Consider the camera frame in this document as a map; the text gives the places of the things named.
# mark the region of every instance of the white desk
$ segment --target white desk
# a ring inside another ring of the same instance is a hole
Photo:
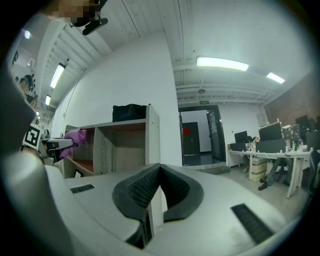
[[[252,178],[252,169],[253,169],[253,157],[257,158],[267,158],[267,159],[277,159],[277,158],[292,158],[293,159],[293,170],[290,181],[290,187],[288,193],[286,194],[286,198],[289,199],[292,195],[293,188],[297,189],[301,186],[302,175],[303,175],[303,161],[304,158],[309,158],[310,151],[302,152],[302,151],[292,151],[286,153],[260,153],[253,151],[233,151],[228,150],[229,153],[229,167],[230,167],[230,156],[231,155],[239,155],[240,157],[244,155],[250,156],[250,169],[249,169],[249,180]]]

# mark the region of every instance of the doorway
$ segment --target doorway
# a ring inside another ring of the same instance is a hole
[[[179,109],[182,164],[207,166],[226,161],[225,139],[218,106]]]

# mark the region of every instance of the white shelf unit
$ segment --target white shelf unit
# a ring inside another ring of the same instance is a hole
[[[160,162],[160,122],[151,105],[146,108],[145,119],[81,128],[87,130],[87,144],[79,145],[72,156],[63,160],[65,178],[75,177],[76,170],[86,177],[126,172]]]

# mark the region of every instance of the office chair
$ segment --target office chair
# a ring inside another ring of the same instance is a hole
[[[309,174],[309,181],[307,186],[307,192],[309,194],[309,197],[306,201],[305,208],[303,212],[306,212],[308,209],[314,195],[316,192],[316,189],[319,185],[319,181],[317,181],[317,187],[315,187],[315,181],[317,180],[317,175],[319,175],[320,172],[320,153],[318,153],[317,150],[313,150],[310,154],[310,174]]]

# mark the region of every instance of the white ceiling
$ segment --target white ceiling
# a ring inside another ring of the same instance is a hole
[[[298,24],[271,1],[108,0],[101,11],[108,24],[82,36],[66,25],[54,38],[45,64],[41,98],[59,62],[69,65],[52,94],[57,105],[84,69],[138,37],[164,31],[179,105],[199,100],[225,104],[265,104],[292,87],[312,67]],[[198,56],[246,63],[247,71],[197,67]],[[269,72],[286,81],[266,78]],[[198,90],[205,93],[198,95]]]

